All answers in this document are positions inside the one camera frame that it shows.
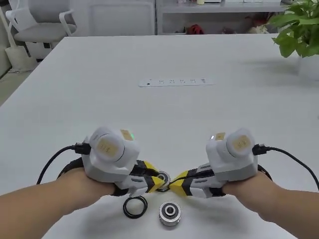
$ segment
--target wrist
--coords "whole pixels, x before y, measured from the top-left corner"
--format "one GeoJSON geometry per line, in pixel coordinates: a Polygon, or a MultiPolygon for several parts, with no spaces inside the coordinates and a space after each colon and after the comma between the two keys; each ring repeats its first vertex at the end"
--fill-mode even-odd
{"type": "Polygon", "coordinates": [[[270,193],[269,198],[265,199],[260,210],[257,212],[263,220],[271,223],[274,222],[276,212],[280,208],[282,198],[286,191],[286,189],[278,186],[270,193]]]}
{"type": "Polygon", "coordinates": [[[76,195],[63,180],[56,180],[52,182],[54,187],[57,188],[59,195],[58,197],[61,199],[62,212],[63,215],[67,215],[72,213],[76,208],[76,195]]]}

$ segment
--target white table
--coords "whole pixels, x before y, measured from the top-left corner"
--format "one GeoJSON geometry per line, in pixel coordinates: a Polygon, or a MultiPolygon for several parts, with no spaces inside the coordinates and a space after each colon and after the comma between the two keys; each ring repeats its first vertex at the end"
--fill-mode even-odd
{"type": "MultiPolygon", "coordinates": [[[[249,128],[256,142],[280,147],[317,174],[319,89],[296,75],[297,57],[284,59],[271,35],[66,38],[0,108],[0,194],[36,179],[59,149],[100,125],[130,128],[139,159],[172,177],[206,163],[213,132],[249,128]],[[214,86],[139,88],[145,78],[211,77],[214,86]]],[[[77,156],[61,155],[44,181],[77,156]]],[[[281,186],[315,191],[305,169],[279,153],[260,163],[281,186]]],[[[45,239],[293,238],[262,221],[232,196],[185,199],[146,195],[146,214],[122,213],[126,197],[105,197],[60,220],[45,239]],[[162,202],[182,207],[178,227],[158,219],[162,202]]]]}

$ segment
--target bearing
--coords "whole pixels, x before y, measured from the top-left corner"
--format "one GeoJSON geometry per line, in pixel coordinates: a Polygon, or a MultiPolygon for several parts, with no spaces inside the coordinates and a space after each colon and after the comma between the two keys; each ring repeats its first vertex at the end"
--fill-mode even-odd
{"type": "Polygon", "coordinates": [[[181,209],[175,202],[164,202],[159,207],[159,220],[165,226],[176,226],[180,221],[181,209]]]}
{"type": "Polygon", "coordinates": [[[164,171],[159,171],[159,175],[158,178],[160,178],[161,180],[163,180],[165,183],[157,189],[157,191],[159,192],[166,192],[169,190],[169,184],[170,184],[170,176],[168,173],[164,172],[164,171]]]}

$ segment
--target electrical outlet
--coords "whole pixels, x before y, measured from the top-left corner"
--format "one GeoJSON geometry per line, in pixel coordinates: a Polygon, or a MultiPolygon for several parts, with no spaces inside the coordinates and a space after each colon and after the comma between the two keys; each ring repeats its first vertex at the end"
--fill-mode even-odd
{"type": "Polygon", "coordinates": [[[146,79],[139,82],[139,87],[159,87],[159,86],[210,86],[214,85],[212,79],[198,78],[198,79],[146,79]]]}

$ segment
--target red object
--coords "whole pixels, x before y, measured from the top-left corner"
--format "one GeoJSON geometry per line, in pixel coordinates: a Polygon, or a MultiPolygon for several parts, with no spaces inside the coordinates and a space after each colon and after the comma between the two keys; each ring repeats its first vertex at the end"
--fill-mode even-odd
{"type": "Polygon", "coordinates": [[[187,29],[187,35],[203,35],[203,34],[204,34],[203,29],[197,24],[187,29]]]}

